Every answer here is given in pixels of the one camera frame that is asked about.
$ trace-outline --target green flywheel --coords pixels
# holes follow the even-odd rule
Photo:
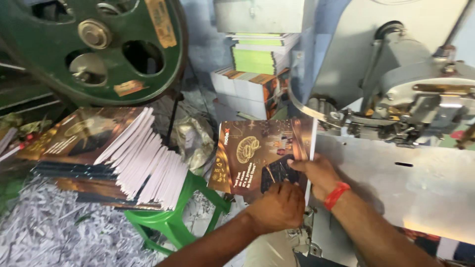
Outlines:
[[[188,49],[178,0],[0,0],[0,41],[54,90],[96,105],[157,98]]]

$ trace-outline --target right hand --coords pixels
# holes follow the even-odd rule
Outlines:
[[[320,154],[315,154],[312,162],[287,160],[287,164],[307,176],[313,185],[313,195],[321,201],[324,201],[341,181],[330,161]]]

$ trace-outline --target hand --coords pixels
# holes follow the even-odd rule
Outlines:
[[[332,164],[320,154],[315,154],[312,162],[287,160],[289,166],[299,172],[303,172],[312,183],[313,195],[324,201],[325,198],[337,187],[341,181]]]
[[[263,235],[299,227],[304,220],[304,211],[302,189],[286,179],[274,183],[245,213],[252,217],[256,233]]]

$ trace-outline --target brain illustration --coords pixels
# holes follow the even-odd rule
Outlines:
[[[76,123],[75,125],[71,126],[66,132],[64,133],[65,137],[72,136],[74,134],[77,134],[81,131],[83,131],[86,128],[91,127],[94,124],[94,119],[87,119],[85,121],[81,121],[79,123]]]
[[[261,148],[259,145],[259,140],[255,136],[244,138],[237,145],[237,160],[240,163],[247,163],[249,159],[254,156],[254,152],[259,148]]]

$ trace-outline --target notex logo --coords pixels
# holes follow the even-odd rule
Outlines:
[[[229,129],[224,129],[224,144],[228,144],[228,139],[229,139]]]

